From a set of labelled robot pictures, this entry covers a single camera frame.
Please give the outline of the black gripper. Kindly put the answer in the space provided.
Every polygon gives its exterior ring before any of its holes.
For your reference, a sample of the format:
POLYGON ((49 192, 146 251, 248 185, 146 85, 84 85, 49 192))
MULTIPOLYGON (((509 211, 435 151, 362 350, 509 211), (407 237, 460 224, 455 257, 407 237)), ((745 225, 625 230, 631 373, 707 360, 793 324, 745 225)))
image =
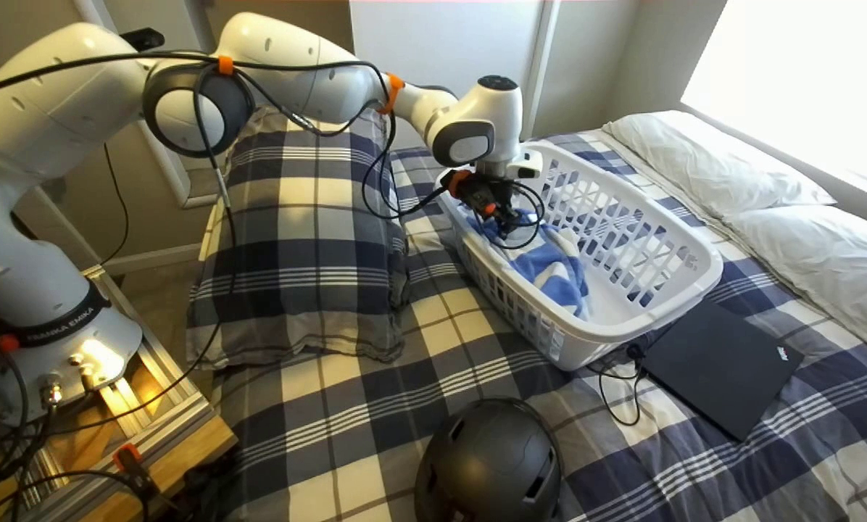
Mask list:
POLYGON ((522 182, 460 166, 444 172, 441 188, 471 206, 480 217, 512 217, 522 182))

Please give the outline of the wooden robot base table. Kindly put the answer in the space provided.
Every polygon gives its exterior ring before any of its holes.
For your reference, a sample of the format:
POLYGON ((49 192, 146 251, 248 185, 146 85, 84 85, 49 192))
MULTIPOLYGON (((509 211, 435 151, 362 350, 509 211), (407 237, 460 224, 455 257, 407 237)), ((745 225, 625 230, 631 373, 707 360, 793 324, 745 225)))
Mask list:
POLYGON ((43 446, 0 482, 0 522, 151 522, 232 446, 226 420, 149 330, 128 373, 58 408, 43 446))

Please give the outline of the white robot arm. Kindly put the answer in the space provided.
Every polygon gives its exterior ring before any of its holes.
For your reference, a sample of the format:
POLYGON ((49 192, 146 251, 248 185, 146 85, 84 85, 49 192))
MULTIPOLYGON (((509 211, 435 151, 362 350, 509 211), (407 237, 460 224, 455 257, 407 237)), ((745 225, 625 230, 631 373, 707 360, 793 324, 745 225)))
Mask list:
POLYGON ((444 166, 502 177, 522 163, 522 87, 506 76, 452 95, 257 12, 232 14, 209 54, 142 51, 99 24, 57 29, 0 67, 0 424, 42 420, 112 385, 146 341, 62 246, 14 225, 14 206, 135 121, 207 157, 262 103, 310 130, 378 106, 407 118, 444 166))

